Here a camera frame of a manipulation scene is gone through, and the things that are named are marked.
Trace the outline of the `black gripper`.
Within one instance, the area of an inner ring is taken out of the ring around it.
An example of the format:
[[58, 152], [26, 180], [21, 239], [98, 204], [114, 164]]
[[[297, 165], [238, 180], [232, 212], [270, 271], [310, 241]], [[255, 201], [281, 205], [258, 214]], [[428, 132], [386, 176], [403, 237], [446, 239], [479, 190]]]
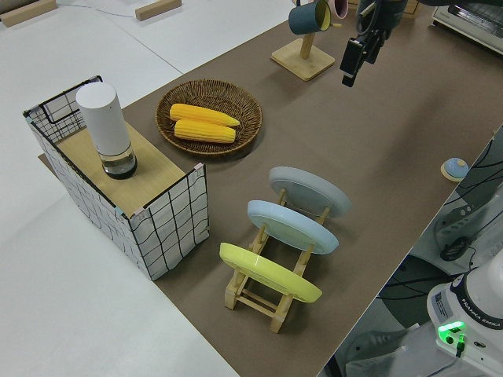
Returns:
[[398, 26], [406, 8], [406, 1], [360, 1], [356, 11], [357, 39], [348, 40], [340, 70], [343, 72], [342, 84], [348, 87], [354, 81], [363, 58], [366, 44], [365, 62], [374, 64], [384, 42], [392, 30]]

